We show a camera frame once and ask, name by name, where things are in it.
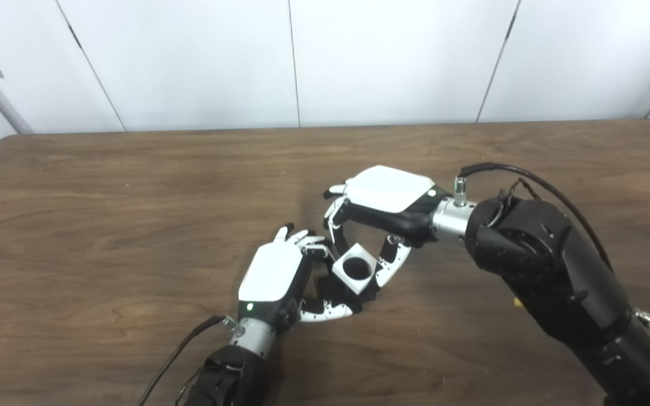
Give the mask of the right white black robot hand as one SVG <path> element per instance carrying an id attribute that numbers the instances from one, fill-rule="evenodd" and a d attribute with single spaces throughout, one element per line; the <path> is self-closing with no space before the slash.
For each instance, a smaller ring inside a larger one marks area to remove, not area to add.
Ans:
<path id="1" fill-rule="evenodd" d="M 331 200 L 323 228 L 340 255 L 333 274 L 350 294 L 376 295 L 404 265 L 410 251 L 435 242 L 433 217 L 450 194 L 426 176 L 384 165 L 370 167 L 325 190 Z M 345 236 L 349 222 L 384 231 L 377 255 Z"/>

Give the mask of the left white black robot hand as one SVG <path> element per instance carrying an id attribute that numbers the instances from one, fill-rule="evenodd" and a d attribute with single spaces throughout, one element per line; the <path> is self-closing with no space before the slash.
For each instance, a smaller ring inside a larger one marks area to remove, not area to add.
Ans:
<path id="1" fill-rule="evenodd" d="M 329 321 L 361 313 L 363 303 L 335 290 L 343 284 L 333 274 L 331 247 L 330 239 L 312 230 L 296 233 L 292 223 L 281 226 L 273 241 L 258 247 L 243 277 L 237 320 L 262 321 L 279 335 L 300 321 Z M 318 280 L 324 290 L 307 299 L 305 288 L 317 262 L 328 270 Z"/>

